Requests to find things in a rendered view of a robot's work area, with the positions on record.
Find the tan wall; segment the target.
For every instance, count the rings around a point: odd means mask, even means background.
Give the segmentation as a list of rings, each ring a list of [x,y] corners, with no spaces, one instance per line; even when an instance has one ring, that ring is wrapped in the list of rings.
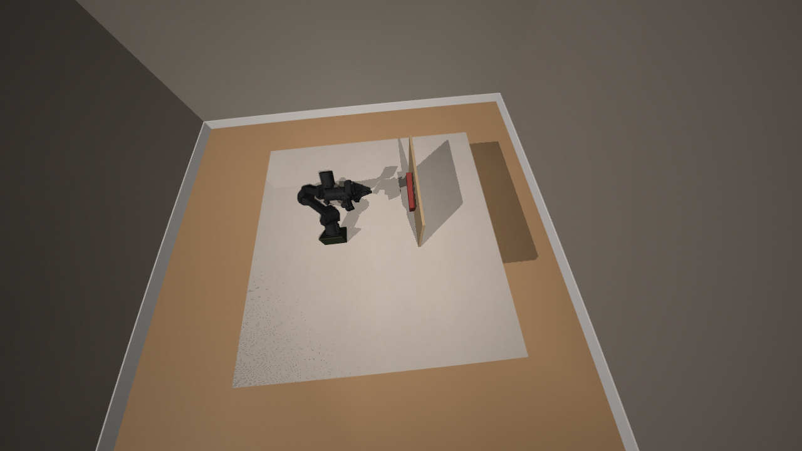
[[[414,210],[414,217],[415,217],[415,226],[417,231],[417,240],[418,245],[421,247],[421,243],[423,242],[423,234],[425,229],[425,219],[424,219],[424,211],[423,211],[423,203],[422,198],[419,190],[419,178],[417,174],[417,166],[415,161],[415,154],[414,154],[414,146],[412,141],[412,135],[409,135],[409,172],[412,173],[412,183],[413,189],[415,192],[414,201],[415,201],[415,210]]]

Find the red picture frame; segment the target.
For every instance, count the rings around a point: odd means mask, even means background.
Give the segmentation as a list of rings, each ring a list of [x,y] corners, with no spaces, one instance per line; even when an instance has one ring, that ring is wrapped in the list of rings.
[[[407,193],[409,194],[409,211],[413,212],[415,210],[415,201],[414,201],[415,192],[413,189],[411,172],[406,172],[406,182],[407,182]]]

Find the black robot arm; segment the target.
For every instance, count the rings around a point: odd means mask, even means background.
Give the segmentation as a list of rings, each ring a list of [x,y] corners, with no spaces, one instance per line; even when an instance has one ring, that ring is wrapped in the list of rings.
[[[333,235],[339,235],[340,228],[337,222],[340,222],[339,211],[332,205],[329,205],[330,200],[337,200],[335,195],[335,181],[333,180],[333,172],[332,170],[319,172],[319,177],[321,180],[321,185],[304,185],[301,190],[298,192],[298,202],[303,205],[308,205],[317,213],[321,214],[319,222],[321,225],[325,227],[326,237],[330,237]],[[324,206],[322,203],[318,202],[316,199],[319,200],[324,198],[324,202],[327,206]],[[339,199],[343,199],[343,203],[341,203],[341,207],[345,208],[346,211],[351,211],[353,208],[352,200],[349,199],[349,196],[343,196]]]

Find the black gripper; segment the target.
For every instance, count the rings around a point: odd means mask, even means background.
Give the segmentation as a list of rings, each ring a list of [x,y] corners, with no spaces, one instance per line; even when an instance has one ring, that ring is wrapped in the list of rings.
[[[370,190],[370,187],[366,187],[364,185],[360,185],[354,182],[352,183],[351,180],[345,180],[344,187],[337,186],[335,188],[335,195],[337,197],[337,200],[343,200],[339,198],[343,196],[349,196],[350,200],[353,200],[354,202],[359,202],[361,197],[367,196],[368,194],[371,193],[372,191]]]

